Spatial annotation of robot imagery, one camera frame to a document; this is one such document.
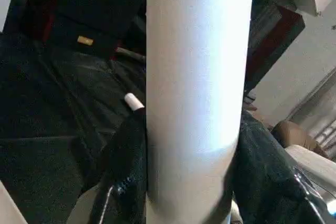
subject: brown object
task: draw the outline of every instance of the brown object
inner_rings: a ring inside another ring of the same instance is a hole
[[[328,158],[327,154],[322,150],[316,140],[295,123],[281,121],[273,128],[272,134],[283,148],[291,145],[300,145],[322,157]]]
[[[89,38],[84,37],[84,36],[79,36],[78,39],[77,39],[77,42],[88,45],[88,46],[92,46],[93,39],[89,39]]]

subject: gold label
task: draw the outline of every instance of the gold label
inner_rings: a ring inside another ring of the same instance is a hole
[[[83,37],[83,36],[79,36],[78,39],[77,39],[77,42],[88,45],[88,46],[92,46],[93,39],[89,39],[89,38],[86,38],[86,37]]]

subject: crumpled fabric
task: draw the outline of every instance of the crumpled fabric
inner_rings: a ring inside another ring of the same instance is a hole
[[[244,223],[334,223],[327,206],[264,126],[243,111],[233,190]]]

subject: white cylinder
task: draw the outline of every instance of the white cylinder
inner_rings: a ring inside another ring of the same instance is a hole
[[[237,144],[251,0],[147,5],[147,223],[204,223]]]
[[[128,104],[128,106],[133,111],[136,111],[138,109],[144,108],[143,104],[132,93],[128,93],[127,95],[125,95],[124,99],[125,99],[125,102]]]

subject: cardboard tube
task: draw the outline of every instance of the cardboard tube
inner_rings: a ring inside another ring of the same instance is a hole
[[[147,5],[146,221],[208,223],[237,144],[251,0]]]

